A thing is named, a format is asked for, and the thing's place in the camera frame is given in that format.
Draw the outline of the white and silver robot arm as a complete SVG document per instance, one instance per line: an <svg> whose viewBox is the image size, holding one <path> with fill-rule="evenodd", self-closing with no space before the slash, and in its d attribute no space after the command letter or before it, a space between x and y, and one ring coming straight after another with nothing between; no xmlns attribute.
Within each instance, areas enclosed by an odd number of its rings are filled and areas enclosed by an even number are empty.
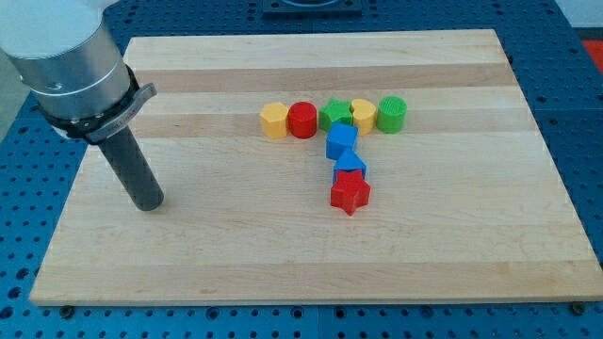
<svg viewBox="0 0 603 339"><path fill-rule="evenodd" d="M67 138L98 144L156 94L140 85L106 26L113 0L1 0L1 50Z"/></svg>

